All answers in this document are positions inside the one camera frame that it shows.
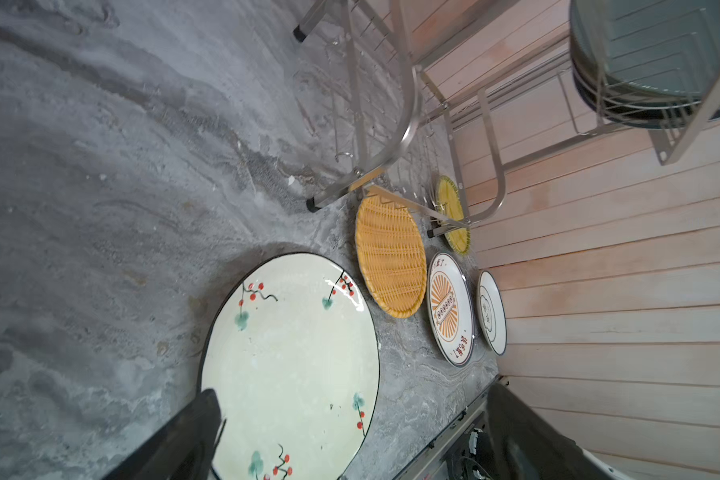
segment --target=plate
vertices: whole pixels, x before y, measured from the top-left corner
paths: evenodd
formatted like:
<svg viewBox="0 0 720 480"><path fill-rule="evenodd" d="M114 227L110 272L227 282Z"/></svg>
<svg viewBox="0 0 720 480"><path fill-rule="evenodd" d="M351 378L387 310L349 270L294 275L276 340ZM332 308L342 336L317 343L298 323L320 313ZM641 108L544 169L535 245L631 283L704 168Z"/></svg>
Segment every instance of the plate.
<svg viewBox="0 0 720 480"><path fill-rule="evenodd" d="M438 183L438 210L441 214L446 214L454 220L462 220L464 211L461 209L461 201L458 196L458 188L456 184L447 176L442 175ZM469 253L472 235L470 230L460 228L445 235L445 239L454 252L459 255Z"/></svg>
<svg viewBox="0 0 720 480"><path fill-rule="evenodd" d="M227 297L206 340L199 390L214 389L221 480L338 478L368 433L378 348L368 305L339 265L278 256Z"/></svg>
<svg viewBox="0 0 720 480"><path fill-rule="evenodd" d="M499 287L488 273L480 274L478 284L478 320L480 328L496 355L503 355L507 349L507 319L501 303Z"/></svg>
<svg viewBox="0 0 720 480"><path fill-rule="evenodd" d="M474 323L472 302L464 275L456 260L437 254L429 267L427 312L434 338L445 358L464 366L472 356Z"/></svg>

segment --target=countertop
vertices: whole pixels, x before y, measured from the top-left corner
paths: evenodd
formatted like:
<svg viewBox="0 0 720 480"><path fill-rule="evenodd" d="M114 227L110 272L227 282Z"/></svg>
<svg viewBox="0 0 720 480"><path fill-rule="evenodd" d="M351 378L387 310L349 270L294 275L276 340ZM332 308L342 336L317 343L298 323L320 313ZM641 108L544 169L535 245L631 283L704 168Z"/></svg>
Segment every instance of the countertop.
<svg viewBox="0 0 720 480"><path fill-rule="evenodd" d="M269 257L309 251L362 278L359 197L305 206L348 170L326 80L337 30L291 34L309 2L48 5L0 2L6 479L100 478L121 462L192 399L215 312ZM399 105L365 73L373 104ZM424 244L428 260L447 249ZM461 264L474 285L474 259ZM423 310L395 320L368 303L381 383L350 480L394 476L497 372L479 330L459 369Z"/></svg>

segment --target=black object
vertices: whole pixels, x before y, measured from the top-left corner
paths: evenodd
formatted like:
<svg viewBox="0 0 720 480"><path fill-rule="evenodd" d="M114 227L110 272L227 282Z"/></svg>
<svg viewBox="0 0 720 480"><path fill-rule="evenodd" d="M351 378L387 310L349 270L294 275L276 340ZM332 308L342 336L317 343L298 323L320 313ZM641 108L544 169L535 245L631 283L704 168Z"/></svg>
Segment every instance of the black object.
<svg viewBox="0 0 720 480"><path fill-rule="evenodd" d="M462 436L447 454L450 478L611 480L576 442L562 436L499 382L488 389L488 428ZM464 438L475 437L472 448Z"/></svg>
<svg viewBox="0 0 720 480"><path fill-rule="evenodd" d="M207 480L220 424L216 393L205 390L104 480Z"/></svg>
<svg viewBox="0 0 720 480"><path fill-rule="evenodd" d="M298 43L304 43L304 41L307 40L307 36L302 32L301 25L297 25L296 28L293 29L293 36L296 37Z"/></svg>
<svg viewBox="0 0 720 480"><path fill-rule="evenodd" d="M309 197L307 199L307 210L309 210L312 213L315 213L318 210L320 210L320 208L321 208L320 206L315 206L315 197Z"/></svg>

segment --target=orange woven tray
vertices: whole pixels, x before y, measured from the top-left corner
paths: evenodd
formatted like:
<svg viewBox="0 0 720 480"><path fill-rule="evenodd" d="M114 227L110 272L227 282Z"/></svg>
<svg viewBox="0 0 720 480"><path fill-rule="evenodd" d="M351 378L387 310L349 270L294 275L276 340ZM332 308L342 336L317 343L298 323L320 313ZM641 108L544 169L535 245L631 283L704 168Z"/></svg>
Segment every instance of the orange woven tray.
<svg viewBox="0 0 720 480"><path fill-rule="evenodd" d="M408 209L386 202L376 195L360 205L355 231L358 261L368 291L382 310L408 318L427 293L424 242Z"/></svg>

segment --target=large white plate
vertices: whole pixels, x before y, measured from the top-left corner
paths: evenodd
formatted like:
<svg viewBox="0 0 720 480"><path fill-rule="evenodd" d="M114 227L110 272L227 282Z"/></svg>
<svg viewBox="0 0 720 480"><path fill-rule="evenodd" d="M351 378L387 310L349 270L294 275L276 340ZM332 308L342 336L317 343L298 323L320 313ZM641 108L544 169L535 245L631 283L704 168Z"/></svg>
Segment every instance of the large white plate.
<svg viewBox="0 0 720 480"><path fill-rule="evenodd" d="M480 274L478 283L478 318L490 348L503 355L507 349L507 319L499 287L488 272Z"/></svg>
<svg viewBox="0 0 720 480"><path fill-rule="evenodd" d="M354 280L313 254L260 265L211 326L200 389L221 406L221 480L338 478L378 391L376 334Z"/></svg>
<svg viewBox="0 0 720 480"><path fill-rule="evenodd" d="M472 356L474 322L467 281L456 260L437 254L429 266L427 312L434 338L445 358L464 366Z"/></svg>

